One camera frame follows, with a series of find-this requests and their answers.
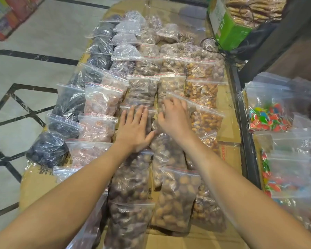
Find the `green cardboard box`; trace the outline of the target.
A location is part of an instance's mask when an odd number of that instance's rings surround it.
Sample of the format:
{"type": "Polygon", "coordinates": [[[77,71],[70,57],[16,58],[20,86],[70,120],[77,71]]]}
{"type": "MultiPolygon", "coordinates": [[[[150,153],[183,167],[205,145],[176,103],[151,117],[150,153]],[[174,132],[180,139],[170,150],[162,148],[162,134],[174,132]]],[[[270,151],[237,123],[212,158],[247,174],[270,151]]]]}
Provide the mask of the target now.
{"type": "Polygon", "coordinates": [[[252,28],[237,23],[223,0],[207,0],[207,13],[215,38],[224,50],[233,50],[249,35],[252,28]]]}

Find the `person's right hand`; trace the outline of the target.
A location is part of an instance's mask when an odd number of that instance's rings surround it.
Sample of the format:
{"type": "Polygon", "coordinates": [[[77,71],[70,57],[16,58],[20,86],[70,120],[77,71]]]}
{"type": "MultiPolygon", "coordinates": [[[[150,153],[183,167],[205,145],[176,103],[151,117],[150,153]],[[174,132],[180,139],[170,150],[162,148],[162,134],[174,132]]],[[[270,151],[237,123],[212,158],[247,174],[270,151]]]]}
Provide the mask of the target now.
{"type": "Polygon", "coordinates": [[[171,135],[169,135],[184,151],[190,147],[194,137],[191,130],[187,103],[171,97],[162,101],[163,111],[158,115],[170,115],[171,135]]]}

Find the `brown cardboard sheet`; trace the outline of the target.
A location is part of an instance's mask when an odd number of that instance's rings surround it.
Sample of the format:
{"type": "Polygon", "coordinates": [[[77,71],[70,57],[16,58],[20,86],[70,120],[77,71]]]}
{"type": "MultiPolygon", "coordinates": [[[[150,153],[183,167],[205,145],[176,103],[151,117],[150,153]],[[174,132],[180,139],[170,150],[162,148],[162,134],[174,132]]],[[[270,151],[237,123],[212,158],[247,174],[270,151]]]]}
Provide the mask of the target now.
{"type": "MultiPolygon", "coordinates": [[[[201,27],[203,38],[212,34],[206,8],[170,2],[165,0],[122,0],[110,7],[103,18],[111,15],[123,15],[126,11],[136,10],[143,16],[158,15],[163,23],[175,23],[186,29],[189,26],[201,27]]],[[[231,84],[222,85],[218,90],[217,109],[224,111],[226,117],[218,132],[220,156],[236,171],[241,169],[241,138],[231,93],[231,84]]],[[[57,185],[52,171],[39,165],[28,163],[21,181],[19,211],[24,211],[38,198],[57,185]]],[[[209,231],[208,228],[191,225],[187,235],[162,232],[148,228],[145,249],[249,249],[233,225],[227,221],[223,233],[209,231]]]]}

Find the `black plastic bag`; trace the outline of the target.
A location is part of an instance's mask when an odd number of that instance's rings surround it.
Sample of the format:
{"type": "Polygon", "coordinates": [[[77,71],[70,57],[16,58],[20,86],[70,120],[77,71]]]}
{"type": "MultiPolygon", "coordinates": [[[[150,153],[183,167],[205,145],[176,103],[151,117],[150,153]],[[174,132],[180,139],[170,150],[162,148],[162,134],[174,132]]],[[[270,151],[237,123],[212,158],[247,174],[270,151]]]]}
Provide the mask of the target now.
{"type": "Polygon", "coordinates": [[[267,21],[252,29],[239,46],[230,53],[240,61],[249,61],[261,47],[270,34],[279,26],[279,23],[267,21]]]}

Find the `black metal shelf frame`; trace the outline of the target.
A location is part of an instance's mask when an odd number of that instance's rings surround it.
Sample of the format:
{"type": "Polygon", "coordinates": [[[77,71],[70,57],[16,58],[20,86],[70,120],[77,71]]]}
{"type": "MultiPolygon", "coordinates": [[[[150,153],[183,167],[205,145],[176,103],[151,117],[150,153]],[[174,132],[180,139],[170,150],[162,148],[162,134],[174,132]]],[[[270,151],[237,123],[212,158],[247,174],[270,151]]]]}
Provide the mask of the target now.
{"type": "Polygon", "coordinates": [[[311,82],[311,0],[289,0],[285,17],[270,31],[268,37],[250,54],[249,61],[238,71],[234,66],[237,54],[227,54],[230,83],[236,92],[235,109],[243,141],[243,175],[261,189],[256,149],[248,130],[243,99],[239,98],[245,83],[259,73],[269,72],[285,78],[302,78],[311,82]]]}

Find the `person's left hand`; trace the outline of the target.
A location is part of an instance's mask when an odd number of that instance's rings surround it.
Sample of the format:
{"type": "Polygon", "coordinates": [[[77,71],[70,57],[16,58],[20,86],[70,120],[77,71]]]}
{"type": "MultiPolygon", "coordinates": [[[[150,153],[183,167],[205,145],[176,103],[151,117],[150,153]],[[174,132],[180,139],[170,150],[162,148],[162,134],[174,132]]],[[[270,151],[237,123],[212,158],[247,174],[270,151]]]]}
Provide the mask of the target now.
{"type": "Polygon", "coordinates": [[[130,153],[139,152],[143,149],[143,140],[146,133],[146,123],[148,119],[148,109],[144,108],[144,112],[139,125],[136,123],[136,111],[134,106],[131,106],[126,116],[126,123],[123,127],[119,126],[116,132],[115,144],[119,145],[122,150],[130,153]]]}

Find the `stack of red snack boxes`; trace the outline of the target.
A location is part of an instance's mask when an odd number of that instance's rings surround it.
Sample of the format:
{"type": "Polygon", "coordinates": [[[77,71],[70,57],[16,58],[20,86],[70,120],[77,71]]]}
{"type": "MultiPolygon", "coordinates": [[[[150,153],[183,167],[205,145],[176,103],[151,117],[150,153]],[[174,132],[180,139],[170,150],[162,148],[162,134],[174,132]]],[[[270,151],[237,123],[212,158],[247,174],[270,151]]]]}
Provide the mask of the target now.
{"type": "Polygon", "coordinates": [[[44,0],[0,0],[0,41],[26,21],[44,0]]]}

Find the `clear zip pouch tan nuts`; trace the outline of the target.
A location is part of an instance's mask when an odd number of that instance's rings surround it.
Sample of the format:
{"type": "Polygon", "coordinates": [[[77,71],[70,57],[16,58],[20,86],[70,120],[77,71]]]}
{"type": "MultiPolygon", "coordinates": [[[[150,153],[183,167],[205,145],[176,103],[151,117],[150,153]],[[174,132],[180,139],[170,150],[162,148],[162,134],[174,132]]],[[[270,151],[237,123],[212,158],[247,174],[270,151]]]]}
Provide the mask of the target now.
{"type": "Polygon", "coordinates": [[[171,92],[171,91],[166,91],[166,99],[169,99],[171,97],[180,99],[182,101],[185,101],[187,103],[187,110],[189,113],[189,116],[196,110],[198,103],[196,103],[194,100],[189,99],[188,97],[185,97],[181,94],[171,92]]]}

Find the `bag of round crackers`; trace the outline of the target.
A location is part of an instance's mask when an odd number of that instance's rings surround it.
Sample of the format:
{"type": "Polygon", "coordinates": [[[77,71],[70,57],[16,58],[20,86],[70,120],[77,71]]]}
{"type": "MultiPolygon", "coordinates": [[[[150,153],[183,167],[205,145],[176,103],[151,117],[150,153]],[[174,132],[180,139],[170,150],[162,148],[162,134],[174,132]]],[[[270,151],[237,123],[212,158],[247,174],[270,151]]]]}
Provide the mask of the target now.
{"type": "Polygon", "coordinates": [[[236,24],[256,28],[264,22],[279,22],[286,0],[224,0],[236,24]]]}

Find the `row of golden nut bags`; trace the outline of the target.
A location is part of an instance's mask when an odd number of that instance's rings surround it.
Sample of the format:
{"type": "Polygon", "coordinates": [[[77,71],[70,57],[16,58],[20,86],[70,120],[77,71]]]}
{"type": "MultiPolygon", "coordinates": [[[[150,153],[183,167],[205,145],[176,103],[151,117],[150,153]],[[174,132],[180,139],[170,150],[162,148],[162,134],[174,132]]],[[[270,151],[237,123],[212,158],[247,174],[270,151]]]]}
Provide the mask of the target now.
{"type": "MultiPolygon", "coordinates": [[[[216,140],[224,116],[216,109],[218,86],[225,83],[224,56],[218,52],[218,47],[212,39],[205,39],[201,52],[195,56],[194,49],[191,61],[187,64],[187,84],[185,96],[201,104],[191,114],[191,126],[195,134],[204,145],[220,156],[219,145],[216,140]]],[[[192,209],[192,222],[206,230],[224,232],[226,221],[224,214],[217,205],[213,195],[202,181],[192,209]]]]}

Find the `row of tan nut bags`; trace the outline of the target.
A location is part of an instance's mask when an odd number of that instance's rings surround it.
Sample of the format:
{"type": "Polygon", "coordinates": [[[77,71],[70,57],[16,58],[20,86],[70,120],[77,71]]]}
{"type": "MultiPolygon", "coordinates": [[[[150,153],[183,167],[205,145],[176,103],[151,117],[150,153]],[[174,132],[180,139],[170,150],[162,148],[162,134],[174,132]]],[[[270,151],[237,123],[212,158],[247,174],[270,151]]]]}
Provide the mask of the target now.
{"type": "MultiPolygon", "coordinates": [[[[185,46],[179,43],[180,31],[177,24],[166,24],[156,32],[160,41],[166,42],[160,49],[161,66],[157,77],[160,79],[157,91],[158,114],[165,116],[165,99],[183,99],[186,81],[185,61],[180,53],[185,46]]],[[[160,127],[157,119],[154,129],[158,135],[151,148],[153,158],[153,185],[159,190],[150,224],[162,229],[184,233],[192,205],[196,198],[201,179],[195,172],[189,172],[183,150],[160,127]]]]}

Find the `clear zip pouch brown nuts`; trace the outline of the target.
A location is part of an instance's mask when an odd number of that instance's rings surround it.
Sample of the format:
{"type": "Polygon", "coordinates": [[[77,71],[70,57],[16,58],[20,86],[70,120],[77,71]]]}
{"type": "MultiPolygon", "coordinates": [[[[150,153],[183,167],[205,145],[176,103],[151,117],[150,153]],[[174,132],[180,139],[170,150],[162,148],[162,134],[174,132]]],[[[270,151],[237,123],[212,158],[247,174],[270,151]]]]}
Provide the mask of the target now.
{"type": "Polygon", "coordinates": [[[157,110],[155,108],[153,108],[152,106],[150,106],[149,104],[142,104],[142,103],[120,104],[119,113],[121,114],[123,110],[126,110],[128,113],[131,106],[134,106],[135,111],[136,111],[140,105],[143,105],[144,108],[148,109],[148,119],[147,119],[145,131],[146,131],[146,133],[150,133],[152,131],[152,123],[154,120],[154,116],[157,113],[157,110]]]}

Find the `pile of colourful candy bags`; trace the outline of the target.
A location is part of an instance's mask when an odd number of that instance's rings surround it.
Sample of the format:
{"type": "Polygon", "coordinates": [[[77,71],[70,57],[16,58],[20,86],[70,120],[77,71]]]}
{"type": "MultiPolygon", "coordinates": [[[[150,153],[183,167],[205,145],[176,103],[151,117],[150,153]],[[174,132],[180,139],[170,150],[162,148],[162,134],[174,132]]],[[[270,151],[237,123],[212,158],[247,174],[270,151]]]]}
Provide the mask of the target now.
{"type": "Polygon", "coordinates": [[[239,98],[263,191],[311,233],[311,81],[262,72],[239,98]]]}

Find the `person's right forearm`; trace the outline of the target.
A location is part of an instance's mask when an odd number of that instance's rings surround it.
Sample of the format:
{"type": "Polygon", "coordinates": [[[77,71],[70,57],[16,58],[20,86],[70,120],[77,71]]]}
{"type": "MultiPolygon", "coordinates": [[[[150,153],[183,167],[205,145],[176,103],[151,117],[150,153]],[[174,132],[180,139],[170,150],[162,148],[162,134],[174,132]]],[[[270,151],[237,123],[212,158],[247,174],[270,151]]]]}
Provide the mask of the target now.
{"type": "Polygon", "coordinates": [[[194,134],[174,137],[251,249],[311,249],[311,234],[194,134]]]}

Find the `row of black dried fruit bags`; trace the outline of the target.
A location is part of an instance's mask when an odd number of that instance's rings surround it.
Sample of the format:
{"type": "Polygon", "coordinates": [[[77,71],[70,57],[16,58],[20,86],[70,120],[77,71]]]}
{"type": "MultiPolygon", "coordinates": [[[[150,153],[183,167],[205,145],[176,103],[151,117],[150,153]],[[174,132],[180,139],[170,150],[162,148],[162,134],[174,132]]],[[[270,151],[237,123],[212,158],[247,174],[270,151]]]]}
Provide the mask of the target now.
{"type": "Polygon", "coordinates": [[[46,115],[46,130],[43,131],[25,156],[29,162],[52,168],[61,166],[69,151],[67,139],[78,138],[82,125],[78,116],[85,106],[85,84],[101,83],[100,70],[109,70],[114,53],[112,37],[119,15],[101,21],[93,30],[91,44],[86,53],[86,62],[79,63],[66,84],[58,84],[58,99],[53,111],[46,115]]]}

